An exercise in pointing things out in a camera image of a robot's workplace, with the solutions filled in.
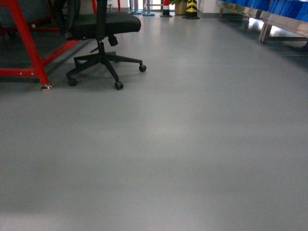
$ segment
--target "blue storage bin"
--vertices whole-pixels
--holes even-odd
[[[299,13],[296,19],[303,22],[308,22],[308,13]]]
[[[267,11],[270,6],[270,0],[248,0],[246,5],[253,9]]]
[[[296,19],[308,22],[308,2],[303,2],[302,8],[300,9]]]
[[[303,2],[299,0],[275,0],[269,12],[284,17],[297,18],[302,6]]]
[[[246,6],[247,0],[237,0],[235,4],[240,6]]]
[[[228,2],[228,3],[235,3],[236,0],[223,0],[225,2]]]
[[[302,8],[300,9],[301,13],[308,13],[308,2],[303,2]]]

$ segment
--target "chair leg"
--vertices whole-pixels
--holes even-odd
[[[142,65],[142,60],[140,59],[133,59],[133,58],[128,58],[124,56],[119,56],[116,55],[114,52],[109,52],[106,53],[107,59],[110,61],[115,61],[115,62],[126,62],[126,63],[137,63]]]
[[[76,68],[74,68],[73,70],[71,70],[70,72],[68,72],[66,74],[66,77],[68,79],[71,78],[71,76],[75,75],[75,74],[78,74],[79,72],[81,71],[84,71],[96,64],[98,64],[100,61],[98,59],[98,56],[97,55],[92,55],[91,59],[87,60],[85,63],[77,66]]]
[[[72,78],[73,75],[78,74],[79,72],[86,70],[89,67],[92,67],[98,63],[105,65],[110,74],[115,78],[115,88],[117,90],[122,89],[123,84],[120,82],[119,76],[112,67],[110,61],[138,63],[140,64],[139,70],[141,72],[144,72],[146,70],[146,66],[142,65],[142,60],[140,59],[132,59],[124,56],[119,56],[116,55],[115,52],[105,52],[104,44],[102,42],[98,42],[98,51],[99,53],[97,54],[84,55],[74,58],[76,68],[74,68],[73,70],[71,70],[66,74],[66,77],[68,79],[68,84],[70,86],[75,86],[77,83],[77,81],[74,78]]]
[[[103,57],[102,58],[102,64],[105,65],[108,69],[108,71],[110,72],[110,74],[115,78],[116,82],[119,82],[119,76],[117,75],[115,69],[112,67],[110,61],[108,60],[107,57]]]

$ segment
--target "potted plant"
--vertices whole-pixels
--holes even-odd
[[[172,5],[175,4],[175,15],[185,15],[188,0],[171,0],[170,3]]]

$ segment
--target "chair armrest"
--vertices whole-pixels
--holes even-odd
[[[96,14],[96,40],[101,41],[106,37],[107,0],[97,0]]]

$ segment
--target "black office chair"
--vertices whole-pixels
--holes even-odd
[[[67,17],[64,17],[63,8],[66,2]],[[118,42],[114,34],[138,32],[141,22],[137,17],[125,12],[107,13],[107,0],[97,0],[97,14],[79,14],[80,0],[54,0],[53,11],[61,34],[66,39],[96,39],[98,44],[98,47],[91,51],[92,53],[98,50],[98,53],[74,58],[76,68],[66,74],[70,86],[77,84],[77,81],[72,78],[73,75],[98,63],[105,65],[115,78],[117,90],[122,89],[123,84],[119,81],[110,61],[139,63],[139,70],[141,72],[146,70],[142,60],[118,56],[115,52],[105,52],[104,49],[105,37],[109,38],[111,46],[115,46]]]

